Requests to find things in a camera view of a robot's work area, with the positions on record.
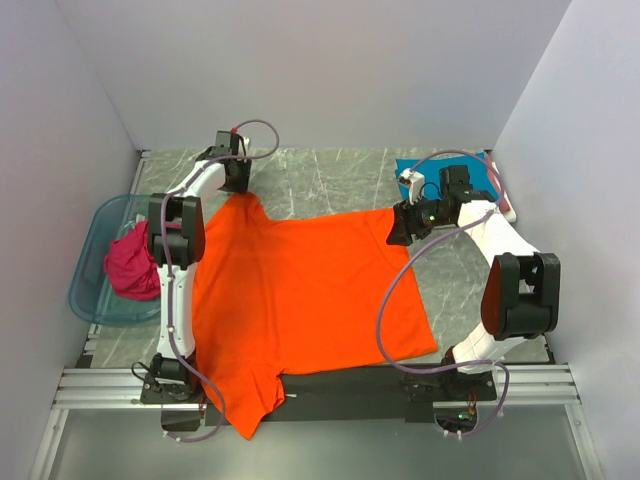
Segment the orange t shirt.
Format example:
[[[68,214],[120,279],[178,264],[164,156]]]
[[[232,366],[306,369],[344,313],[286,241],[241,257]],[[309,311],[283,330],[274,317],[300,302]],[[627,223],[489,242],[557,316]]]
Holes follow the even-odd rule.
[[[192,327],[208,397],[250,438],[283,404],[286,375],[433,353],[408,251],[389,209],[274,220],[253,194],[208,222]]]

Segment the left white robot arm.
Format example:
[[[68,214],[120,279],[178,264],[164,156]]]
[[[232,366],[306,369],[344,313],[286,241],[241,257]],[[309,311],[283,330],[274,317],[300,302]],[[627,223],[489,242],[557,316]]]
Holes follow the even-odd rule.
[[[161,327],[157,352],[145,370],[140,401],[163,405],[198,399],[192,300],[195,274],[205,252],[202,203],[218,191],[245,193],[252,161],[237,130],[219,131],[197,154],[192,171],[168,193],[149,202],[148,250],[160,282]]]

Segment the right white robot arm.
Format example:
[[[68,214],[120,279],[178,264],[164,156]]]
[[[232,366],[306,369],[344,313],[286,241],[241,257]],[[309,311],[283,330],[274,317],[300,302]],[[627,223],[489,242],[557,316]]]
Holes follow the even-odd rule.
[[[460,399],[514,347],[556,328],[560,260],[524,240],[500,210],[503,193],[474,187],[464,165],[441,169],[437,199],[424,196],[426,180],[415,167],[403,170],[398,182],[408,196],[393,207],[387,244],[409,246],[448,226],[451,236],[468,235],[489,265],[478,325],[441,365],[425,371],[439,379],[444,395]]]

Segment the blue folded t shirt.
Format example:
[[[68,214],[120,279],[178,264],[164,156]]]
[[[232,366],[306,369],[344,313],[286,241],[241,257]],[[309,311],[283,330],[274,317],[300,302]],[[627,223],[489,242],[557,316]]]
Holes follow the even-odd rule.
[[[412,167],[418,162],[419,159],[396,159],[395,177],[399,178],[400,174]],[[442,187],[440,187],[440,170],[454,166],[464,165],[468,169],[470,183],[476,190],[487,191],[495,200],[498,197],[498,192],[492,183],[493,177],[490,176],[486,165],[478,160],[474,160],[469,156],[457,155],[450,158],[438,158],[428,160],[422,163],[417,171],[425,177],[426,186],[423,189],[423,196],[427,200],[435,200],[441,198]],[[409,190],[405,185],[398,182],[398,189],[402,200],[406,200],[409,195]]]

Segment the pink folded t shirt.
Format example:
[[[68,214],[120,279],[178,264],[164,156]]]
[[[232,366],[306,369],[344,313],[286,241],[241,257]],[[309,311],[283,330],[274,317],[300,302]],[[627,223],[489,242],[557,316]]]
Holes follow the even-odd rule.
[[[494,189],[503,195],[503,200],[500,204],[500,211],[503,216],[511,223],[513,223],[516,219],[516,214],[513,209],[513,206],[509,200],[508,194],[504,186],[502,185],[502,180],[500,178],[498,167],[495,161],[491,158],[490,153],[485,151],[485,158],[490,165],[490,168],[487,169],[487,176],[489,181],[491,182]]]

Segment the magenta crumpled t shirt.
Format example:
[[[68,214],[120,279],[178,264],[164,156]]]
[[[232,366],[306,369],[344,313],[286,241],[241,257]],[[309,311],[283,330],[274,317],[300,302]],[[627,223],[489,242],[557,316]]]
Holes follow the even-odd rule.
[[[160,296],[157,264],[148,250],[146,220],[110,243],[103,266],[118,296],[134,301],[151,301]]]

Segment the teal plastic bin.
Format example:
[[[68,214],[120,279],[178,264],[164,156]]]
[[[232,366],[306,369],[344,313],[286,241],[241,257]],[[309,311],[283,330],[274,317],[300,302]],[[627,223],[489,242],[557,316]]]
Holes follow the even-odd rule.
[[[117,295],[104,270],[111,243],[128,234],[148,213],[148,195],[116,196],[98,208],[90,224],[68,294],[73,313],[97,325],[128,327],[154,319],[160,300]]]

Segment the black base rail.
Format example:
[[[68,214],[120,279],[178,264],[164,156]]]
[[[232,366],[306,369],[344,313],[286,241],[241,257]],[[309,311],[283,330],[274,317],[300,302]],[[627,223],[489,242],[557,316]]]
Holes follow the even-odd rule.
[[[416,376],[372,366],[283,377],[286,400],[264,422],[385,420],[438,423],[469,431],[477,405],[499,397],[490,371]]]

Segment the aluminium frame rail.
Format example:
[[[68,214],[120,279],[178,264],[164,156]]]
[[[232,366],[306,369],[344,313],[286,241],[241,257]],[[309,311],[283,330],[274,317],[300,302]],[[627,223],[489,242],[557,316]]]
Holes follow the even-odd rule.
[[[507,406],[579,405],[567,365],[510,365]],[[53,406],[57,409],[139,408],[143,382],[124,368],[66,369]]]

